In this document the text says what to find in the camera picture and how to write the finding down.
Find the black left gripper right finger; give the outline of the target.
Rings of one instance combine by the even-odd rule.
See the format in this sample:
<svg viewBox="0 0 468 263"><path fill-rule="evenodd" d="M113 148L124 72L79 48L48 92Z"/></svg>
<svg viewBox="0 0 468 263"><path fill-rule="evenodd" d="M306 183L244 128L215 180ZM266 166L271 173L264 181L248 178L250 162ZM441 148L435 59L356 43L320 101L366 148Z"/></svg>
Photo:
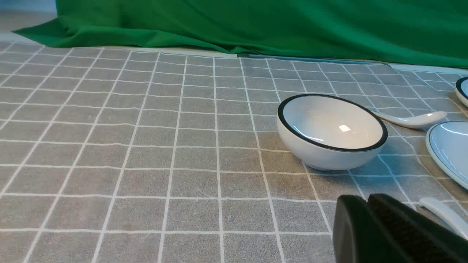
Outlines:
<svg viewBox="0 0 468 263"><path fill-rule="evenodd" d="M370 208L415 263L466 263L467 241L386 194L371 194Z"/></svg>

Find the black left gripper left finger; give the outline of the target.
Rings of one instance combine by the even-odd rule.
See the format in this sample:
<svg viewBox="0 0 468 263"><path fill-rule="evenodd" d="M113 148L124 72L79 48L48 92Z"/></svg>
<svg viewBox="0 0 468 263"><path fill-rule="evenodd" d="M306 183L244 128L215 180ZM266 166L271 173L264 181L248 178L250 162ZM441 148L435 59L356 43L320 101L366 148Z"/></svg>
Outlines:
<svg viewBox="0 0 468 263"><path fill-rule="evenodd" d="M410 262L367 202L353 195L337 199L333 249L337 263Z"/></svg>

